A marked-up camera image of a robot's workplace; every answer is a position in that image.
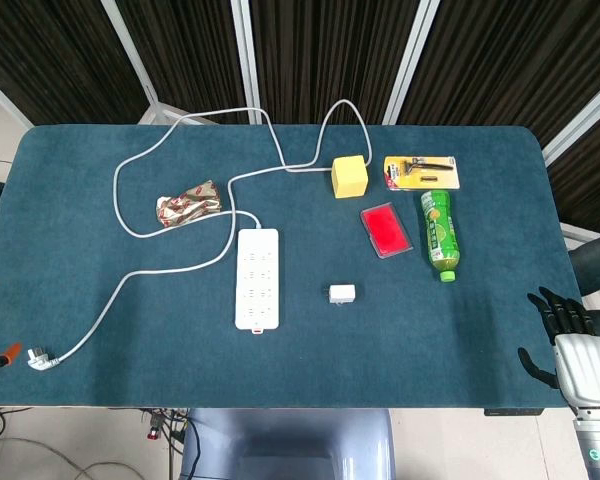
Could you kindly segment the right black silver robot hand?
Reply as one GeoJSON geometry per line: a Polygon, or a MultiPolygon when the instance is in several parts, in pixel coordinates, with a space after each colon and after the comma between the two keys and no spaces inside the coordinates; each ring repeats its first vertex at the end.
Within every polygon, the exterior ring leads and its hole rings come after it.
{"type": "Polygon", "coordinates": [[[541,287],[528,300],[540,314],[553,352],[555,370],[539,368],[520,347],[518,358],[532,378],[559,390],[574,410],[600,409],[600,311],[541,287]]]}

